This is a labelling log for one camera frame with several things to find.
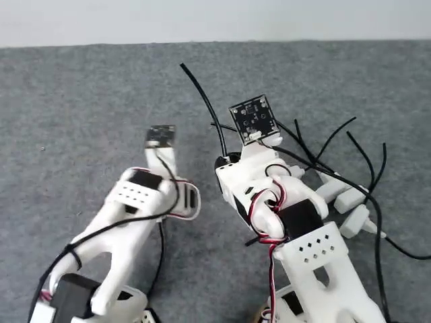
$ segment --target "floor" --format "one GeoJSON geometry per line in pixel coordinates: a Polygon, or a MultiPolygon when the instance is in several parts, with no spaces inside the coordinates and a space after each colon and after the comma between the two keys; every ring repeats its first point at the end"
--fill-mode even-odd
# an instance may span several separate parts
{"type": "MultiPolygon", "coordinates": [[[[220,120],[227,108],[266,94],[274,114],[313,151],[341,123],[378,169],[375,191],[384,231],[412,252],[430,251],[431,42],[290,42],[94,45],[0,49],[1,322],[24,322],[38,277],[95,215],[122,171],[145,165],[152,124],[177,126],[181,176],[201,189],[194,222],[166,224],[166,262],[152,306],[163,322],[249,322],[268,295],[267,247],[244,247],[253,234],[220,196],[213,163],[218,137],[199,94],[178,66],[195,73],[220,120]]],[[[240,140],[226,132],[228,149],[240,140]]],[[[285,137],[284,147],[301,153],[285,137]]],[[[345,133],[323,156],[340,174],[368,185],[369,171],[345,133]]],[[[313,172],[304,180],[316,188],[313,172]]],[[[332,215],[338,223],[342,216],[332,215]]],[[[373,236],[347,241],[370,297],[379,303],[373,236]]],[[[154,230],[130,285],[147,290],[158,263],[154,230]]],[[[391,314],[431,322],[431,266],[386,242],[382,264],[391,314]]],[[[84,273],[101,279],[103,256],[84,273]]],[[[276,284],[288,282],[280,265],[276,284]]]]}

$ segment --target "circuit board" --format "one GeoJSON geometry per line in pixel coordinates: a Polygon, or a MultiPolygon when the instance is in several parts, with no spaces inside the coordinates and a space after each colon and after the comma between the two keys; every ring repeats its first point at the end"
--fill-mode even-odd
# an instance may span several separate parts
{"type": "Polygon", "coordinates": [[[147,137],[145,139],[146,148],[166,148],[173,147],[175,139],[175,126],[160,125],[151,126],[147,132],[147,137]]]}
{"type": "Polygon", "coordinates": [[[231,106],[229,111],[244,145],[279,132],[265,95],[231,106]]]}

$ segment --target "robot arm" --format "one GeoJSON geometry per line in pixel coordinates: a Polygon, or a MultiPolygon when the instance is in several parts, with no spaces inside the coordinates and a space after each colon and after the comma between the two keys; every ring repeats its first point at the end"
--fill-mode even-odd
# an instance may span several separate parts
{"type": "Polygon", "coordinates": [[[261,242],[272,243],[270,255],[281,262],[291,282],[274,291],[264,322],[385,322],[363,288],[337,226],[323,223],[328,216],[324,198],[301,181],[303,172],[294,176],[269,147],[281,140],[265,96],[230,111],[244,146],[238,161],[215,169],[223,197],[261,242]],[[328,286],[316,278],[318,268],[326,270],[328,286]]]}
{"type": "Polygon", "coordinates": [[[174,151],[165,140],[173,131],[172,126],[151,129],[145,149],[149,168],[126,170],[98,214],[71,245],[100,229],[112,228],[79,244],[57,263],[49,281],[52,299],[36,304],[31,323],[145,322],[147,297],[125,285],[137,253],[157,221],[168,216],[165,213],[170,205],[168,213],[182,219],[196,217],[201,205],[196,186],[176,175],[174,151]],[[81,265],[103,252],[112,254],[103,282],[77,274],[81,265]]]}

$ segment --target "black wire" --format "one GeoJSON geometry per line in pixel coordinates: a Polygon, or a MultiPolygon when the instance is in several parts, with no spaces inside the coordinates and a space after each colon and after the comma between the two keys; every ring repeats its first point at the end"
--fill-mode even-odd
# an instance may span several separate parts
{"type": "MultiPolygon", "coordinates": [[[[334,173],[334,170],[332,170],[328,165],[324,164],[323,162],[321,162],[320,160],[318,160],[312,153],[311,151],[308,149],[308,147],[305,145],[305,142],[302,141],[301,139],[299,139],[287,126],[285,126],[283,123],[281,123],[280,121],[276,121],[278,126],[280,128],[282,128],[285,132],[287,132],[287,134],[289,136],[291,136],[298,144],[299,146],[302,148],[302,150],[305,152],[305,154],[307,155],[307,158],[316,164],[320,164],[321,166],[325,167],[326,169],[328,169],[330,172],[334,173]]],[[[214,122],[211,122],[211,126],[215,126],[216,124],[214,122]]],[[[220,124],[220,127],[223,129],[227,129],[230,131],[234,131],[235,133],[237,133],[238,131],[231,126],[228,126],[226,124],[220,124]]]]}
{"type": "Polygon", "coordinates": [[[314,164],[314,165],[320,164],[322,167],[326,168],[330,172],[335,173],[335,171],[332,168],[330,168],[327,164],[325,164],[322,161],[320,161],[319,159],[317,159],[313,155],[313,153],[310,151],[310,149],[307,147],[306,143],[302,140],[302,137],[300,136],[299,124],[298,124],[298,121],[296,119],[295,119],[295,126],[296,126],[296,130],[297,130],[299,136],[296,136],[286,125],[284,125],[280,121],[277,120],[276,122],[280,128],[282,128],[285,132],[287,132],[287,134],[289,136],[291,136],[291,138],[293,138],[299,144],[299,146],[302,148],[304,153],[307,155],[308,160],[310,160],[310,162],[312,164],[314,164]]]}
{"type": "MultiPolygon", "coordinates": [[[[215,123],[215,122],[211,122],[211,126],[215,126],[215,125],[216,125],[216,123],[215,123]]],[[[234,131],[235,133],[237,133],[237,132],[238,132],[234,127],[232,127],[232,126],[228,126],[228,125],[226,125],[226,124],[220,124],[220,127],[221,127],[221,128],[223,128],[223,129],[227,129],[227,130],[230,130],[230,131],[234,131]]]]}
{"type": "Polygon", "coordinates": [[[274,149],[275,151],[284,153],[284,154],[290,156],[291,158],[294,158],[297,161],[307,165],[308,167],[317,170],[318,172],[322,172],[322,173],[329,175],[335,179],[338,179],[338,180],[340,180],[346,184],[349,184],[350,186],[354,187],[356,190],[359,190],[363,195],[367,196],[368,199],[371,201],[371,203],[374,206],[374,209],[376,210],[376,215],[377,215],[377,234],[376,234],[376,237],[374,240],[374,258],[375,258],[375,263],[376,263],[376,275],[377,275],[378,290],[380,293],[380,300],[382,303],[383,314],[385,316],[385,320],[388,323],[392,322],[391,321],[391,315],[389,313],[389,306],[387,303],[387,297],[386,297],[386,291],[385,291],[385,282],[383,279],[382,265],[381,265],[381,259],[380,259],[380,234],[382,232],[383,216],[382,216],[382,211],[381,211],[380,205],[377,202],[377,200],[369,192],[364,190],[362,187],[360,187],[356,183],[354,183],[350,180],[347,180],[342,176],[331,173],[330,171],[328,171],[322,167],[313,165],[309,161],[306,161],[305,159],[301,158],[300,156],[296,155],[295,153],[292,153],[291,151],[288,151],[287,149],[284,149],[281,147],[272,147],[272,149],[274,149]]]}
{"type": "Polygon", "coordinates": [[[160,276],[160,272],[162,271],[162,265],[163,265],[163,261],[164,261],[164,249],[165,249],[165,245],[166,245],[166,238],[164,235],[164,228],[163,228],[163,223],[164,222],[159,222],[159,232],[160,232],[160,259],[159,259],[159,265],[157,266],[157,271],[156,274],[154,276],[154,279],[151,283],[150,288],[148,289],[147,292],[147,298],[148,300],[150,300],[152,293],[154,291],[154,287],[156,286],[156,282],[160,276]]]}
{"type": "Polygon", "coordinates": [[[222,155],[223,155],[223,157],[226,157],[228,155],[228,151],[226,149],[226,142],[224,141],[223,131],[222,131],[222,128],[221,128],[220,123],[218,121],[217,114],[214,111],[213,106],[211,105],[211,102],[208,100],[208,97],[205,94],[205,92],[203,91],[201,85],[196,80],[196,77],[187,68],[187,66],[184,63],[181,63],[180,67],[183,69],[183,71],[190,78],[190,80],[192,81],[193,85],[196,87],[196,89],[199,92],[199,94],[201,94],[201,97],[202,97],[203,101],[205,102],[205,104],[206,104],[206,106],[208,108],[208,111],[209,111],[209,113],[211,114],[211,116],[212,116],[212,118],[214,120],[215,127],[216,127],[217,132],[218,132],[218,138],[220,140],[220,145],[222,146],[222,155]]]}
{"type": "Polygon", "coordinates": [[[319,151],[319,153],[316,156],[316,159],[319,160],[320,157],[322,157],[322,154],[325,152],[326,148],[328,147],[328,145],[331,143],[332,139],[334,139],[334,137],[343,129],[345,128],[349,123],[353,122],[356,120],[356,117],[354,116],[353,118],[347,120],[345,123],[343,123],[341,126],[339,126],[338,128],[336,128],[331,135],[328,137],[328,139],[325,141],[325,143],[323,144],[321,150],[319,151]]]}
{"type": "Polygon", "coordinates": [[[172,170],[170,170],[170,168],[166,164],[166,162],[157,154],[157,151],[156,151],[156,157],[160,160],[162,165],[166,168],[166,170],[169,173],[169,176],[171,177],[172,181],[174,182],[175,190],[176,190],[176,197],[175,197],[175,202],[173,203],[173,205],[171,207],[169,207],[165,212],[162,212],[159,214],[150,215],[147,217],[134,217],[134,218],[130,218],[130,219],[124,219],[124,220],[117,221],[113,224],[110,224],[110,225],[107,225],[106,227],[103,227],[102,229],[99,229],[95,232],[88,234],[87,236],[79,239],[78,241],[76,241],[72,244],[66,245],[66,247],[61,251],[61,253],[54,259],[53,263],[45,270],[45,272],[39,278],[39,283],[38,283],[37,288],[34,292],[32,301],[30,303],[30,311],[28,312],[27,323],[30,323],[30,321],[32,319],[34,308],[36,307],[36,303],[38,301],[40,291],[42,291],[43,285],[45,284],[45,281],[48,279],[49,274],[51,273],[51,271],[53,271],[54,267],[60,262],[60,260],[63,259],[68,253],[70,253],[71,250],[76,249],[78,246],[80,246],[84,242],[88,241],[89,239],[92,239],[95,236],[103,234],[104,232],[111,230],[114,227],[118,227],[119,225],[131,223],[131,222],[149,221],[149,220],[159,219],[165,215],[168,215],[175,208],[175,206],[178,204],[178,201],[180,199],[180,188],[178,186],[178,182],[176,181],[175,175],[172,173],[172,170]]]}
{"type": "Polygon", "coordinates": [[[356,141],[356,139],[353,137],[353,135],[349,131],[347,132],[347,135],[349,136],[349,138],[352,141],[352,143],[356,146],[356,148],[358,148],[359,152],[364,157],[366,163],[368,164],[368,168],[370,168],[371,183],[368,186],[368,190],[370,190],[372,188],[373,184],[374,184],[375,179],[376,179],[376,174],[374,172],[374,167],[372,166],[372,162],[371,162],[369,156],[364,151],[364,149],[361,147],[361,145],[356,141]]]}
{"type": "Polygon", "coordinates": [[[370,193],[372,193],[372,191],[376,188],[377,184],[380,182],[380,179],[382,178],[383,172],[385,171],[385,168],[386,168],[386,161],[387,161],[386,143],[383,143],[382,146],[383,146],[382,166],[380,167],[380,170],[378,171],[376,180],[374,181],[374,183],[372,183],[372,186],[369,189],[370,193]]]}
{"type": "Polygon", "coordinates": [[[411,252],[408,252],[406,249],[399,246],[397,243],[395,243],[390,237],[385,238],[386,241],[388,241],[395,249],[400,251],[402,254],[406,255],[409,258],[416,259],[416,260],[431,260],[431,255],[427,256],[418,256],[416,254],[412,254],[411,252]]]}
{"type": "Polygon", "coordinates": [[[287,168],[287,167],[285,167],[285,165],[281,165],[281,164],[269,164],[267,167],[265,167],[265,175],[266,175],[266,176],[269,176],[269,175],[268,175],[268,169],[269,169],[270,167],[272,167],[272,166],[278,166],[278,167],[281,167],[281,168],[283,168],[283,169],[287,170],[287,171],[288,171],[288,173],[289,173],[289,175],[290,175],[290,176],[292,176],[292,172],[289,170],[289,168],[287,168]]]}

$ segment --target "white wall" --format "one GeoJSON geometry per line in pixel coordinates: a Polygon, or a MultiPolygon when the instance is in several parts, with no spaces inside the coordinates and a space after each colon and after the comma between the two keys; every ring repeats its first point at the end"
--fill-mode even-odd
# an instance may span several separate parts
{"type": "Polygon", "coordinates": [[[0,0],[0,46],[399,38],[430,0],[0,0]]]}

